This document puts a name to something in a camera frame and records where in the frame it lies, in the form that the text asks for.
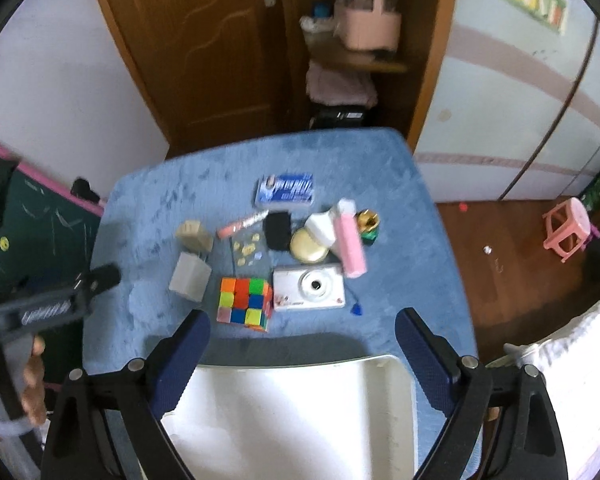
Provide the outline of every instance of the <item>pink basket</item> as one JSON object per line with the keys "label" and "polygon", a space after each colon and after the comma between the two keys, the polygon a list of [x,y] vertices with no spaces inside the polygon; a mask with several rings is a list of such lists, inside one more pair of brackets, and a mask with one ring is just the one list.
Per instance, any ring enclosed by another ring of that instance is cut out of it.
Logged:
{"label": "pink basket", "polygon": [[374,0],[373,10],[349,9],[335,4],[335,35],[349,50],[398,50],[399,12],[385,12],[384,0]]}

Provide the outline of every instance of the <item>white wall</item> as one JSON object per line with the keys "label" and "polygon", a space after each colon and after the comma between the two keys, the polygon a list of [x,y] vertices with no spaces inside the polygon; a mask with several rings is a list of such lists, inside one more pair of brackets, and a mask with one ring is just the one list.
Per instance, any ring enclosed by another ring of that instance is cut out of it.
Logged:
{"label": "white wall", "polygon": [[106,196],[168,144],[97,0],[25,0],[0,34],[0,142],[46,174]]}
{"label": "white wall", "polygon": [[[583,0],[569,0],[564,35],[504,0],[456,0],[445,59],[415,150],[436,202],[497,200],[504,193],[564,107],[595,25]],[[600,38],[576,95],[580,107],[567,111],[507,199],[554,198],[599,149]],[[587,182],[580,178],[577,184]]]}

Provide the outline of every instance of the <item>pink cloth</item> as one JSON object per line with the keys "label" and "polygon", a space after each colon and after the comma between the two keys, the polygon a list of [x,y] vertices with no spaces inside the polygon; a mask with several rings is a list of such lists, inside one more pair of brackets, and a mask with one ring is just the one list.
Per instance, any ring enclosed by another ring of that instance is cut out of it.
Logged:
{"label": "pink cloth", "polygon": [[368,72],[327,70],[315,61],[306,73],[306,94],[312,102],[327,106],[378,104],[378,93]]}

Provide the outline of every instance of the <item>wooden door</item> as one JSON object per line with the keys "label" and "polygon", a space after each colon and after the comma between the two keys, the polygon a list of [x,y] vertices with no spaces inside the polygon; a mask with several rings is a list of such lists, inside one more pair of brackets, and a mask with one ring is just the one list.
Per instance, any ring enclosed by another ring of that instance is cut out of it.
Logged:
{"label": "wooden door", "polygon": [[99,0],[171,155],[286,131],[282,3]]}

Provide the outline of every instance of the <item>rubik's cube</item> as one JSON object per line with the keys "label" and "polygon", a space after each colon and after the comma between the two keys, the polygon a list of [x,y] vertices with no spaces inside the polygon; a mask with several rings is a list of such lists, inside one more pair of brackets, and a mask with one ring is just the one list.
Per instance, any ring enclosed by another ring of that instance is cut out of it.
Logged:
{"label": "rubik's cube", "polygon": [[216,319],[220,323],[234,323],[266,332],[272,297],[273,291],[266,280],[223,278]]}

